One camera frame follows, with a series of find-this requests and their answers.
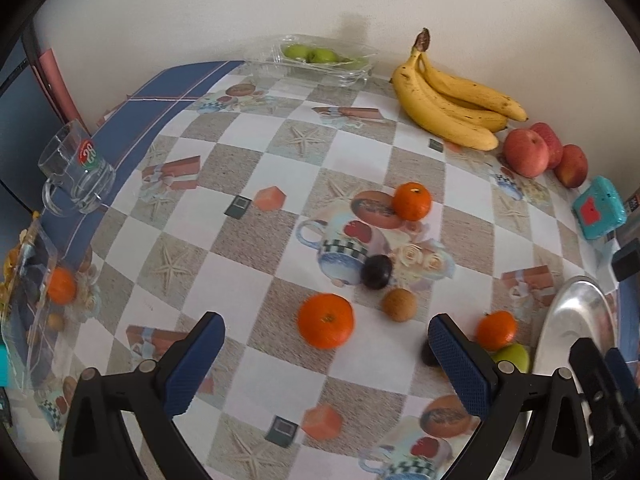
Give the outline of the green apple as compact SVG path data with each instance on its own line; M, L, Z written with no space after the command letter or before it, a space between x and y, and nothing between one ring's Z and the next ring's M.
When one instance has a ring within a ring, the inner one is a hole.
M523 374L529 372L529 353L524 346L517 342L515 344L509 344L508 346L498 350L491 357L496 363L500 361L508 361L512 363Z

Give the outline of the brown round fruit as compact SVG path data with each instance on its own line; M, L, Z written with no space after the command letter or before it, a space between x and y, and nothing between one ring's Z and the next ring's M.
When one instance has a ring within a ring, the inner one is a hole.
M403 323L411 320L418 310L416 296L408 289L390 290L381 302L383 312L394 322Z

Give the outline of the large orange tangerine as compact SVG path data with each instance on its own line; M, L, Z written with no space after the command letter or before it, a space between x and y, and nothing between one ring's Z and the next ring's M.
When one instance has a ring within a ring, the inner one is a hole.
M297 329L311 347L319 350L341 347L355 329L352 304L334 294L311 296L297 312Z

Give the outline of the green fruits in tray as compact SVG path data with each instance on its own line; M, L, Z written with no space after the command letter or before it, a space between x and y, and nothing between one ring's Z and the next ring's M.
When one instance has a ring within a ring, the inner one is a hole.
M361 70L368 66L368 61L365 58L348 58L331 49L311 47L306 44L289 44L281 51L286 58L295 62L328 66L340 70Z

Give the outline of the large metal plate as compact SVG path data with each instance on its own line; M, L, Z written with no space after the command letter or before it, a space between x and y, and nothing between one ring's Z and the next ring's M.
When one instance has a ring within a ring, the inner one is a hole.
M549 307L537 342L530 371L551 376L559 367L568 368L580 396L582 386L570 366L570 347L579 338L591 338L601 354L617 344L617 327L604 292L585 275L567 280Z

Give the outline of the clear plastic bag with fruit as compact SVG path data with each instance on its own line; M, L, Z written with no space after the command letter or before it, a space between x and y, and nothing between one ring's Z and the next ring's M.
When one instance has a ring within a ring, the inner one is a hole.
M53 273L63 265L50 214L33 218L4 252L1 339L11 386L24 392L47 387L70 371L78 326L49 297Z

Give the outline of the teal plastic box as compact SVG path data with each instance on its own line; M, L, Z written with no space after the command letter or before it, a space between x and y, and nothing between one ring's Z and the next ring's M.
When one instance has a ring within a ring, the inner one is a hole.
M573 203L573 211L586 240L597 240L622 226L627 220L624 203L614 184L595 177Z

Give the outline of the rear red apple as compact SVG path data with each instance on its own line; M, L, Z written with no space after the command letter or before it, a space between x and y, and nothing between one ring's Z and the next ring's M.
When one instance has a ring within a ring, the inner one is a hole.
M553 172L566 188L579 188L588 176L588 160L584 151L575 144L564 145L561 161Z

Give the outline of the glass mug with logo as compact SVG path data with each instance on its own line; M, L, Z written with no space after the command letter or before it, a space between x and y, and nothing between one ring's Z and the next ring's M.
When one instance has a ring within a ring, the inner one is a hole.
M58 218L91 214L103 204L116 178L116 170L77 119L58 130L42 151L38 167L47 177L43 205Z

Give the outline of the dark plum on table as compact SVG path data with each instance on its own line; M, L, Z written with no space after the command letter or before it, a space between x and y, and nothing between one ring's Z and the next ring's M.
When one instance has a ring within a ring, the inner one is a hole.
M388 285L392 274L392 259L386 255L374 255L363 263L360 281L367 288L380 290Z

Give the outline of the middle red apple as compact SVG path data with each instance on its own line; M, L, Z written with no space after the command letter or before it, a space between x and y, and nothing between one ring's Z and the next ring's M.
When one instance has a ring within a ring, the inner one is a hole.
M563 144L546 122L535 122L530 126L530 130L535 131L548 146L549 161L548 170L559 166L563 155Z

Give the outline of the small tangerine near cup print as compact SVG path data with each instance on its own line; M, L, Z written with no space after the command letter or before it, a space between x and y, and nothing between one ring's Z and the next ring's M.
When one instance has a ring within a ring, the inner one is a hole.
M402 220L422 220L432 209L431 193L419 182L406 182L396 188L392 208Z

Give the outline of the yellow banana bunch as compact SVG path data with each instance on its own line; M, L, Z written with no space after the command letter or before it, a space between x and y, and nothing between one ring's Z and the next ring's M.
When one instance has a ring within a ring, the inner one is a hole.
M424 28L407 61L390 78L402 110L442 140L482 152L494 150L497 133L508 122L526 122L525 108L502 92L435 68L427 56L430 44L431 33Z

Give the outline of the clear plastic fruit tray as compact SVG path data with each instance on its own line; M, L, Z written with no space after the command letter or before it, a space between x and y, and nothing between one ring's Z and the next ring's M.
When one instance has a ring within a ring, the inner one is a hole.
M377 57L378 51L366 44L291 34L255 40L246 47L245 61L267 77L349 88L367 82Z

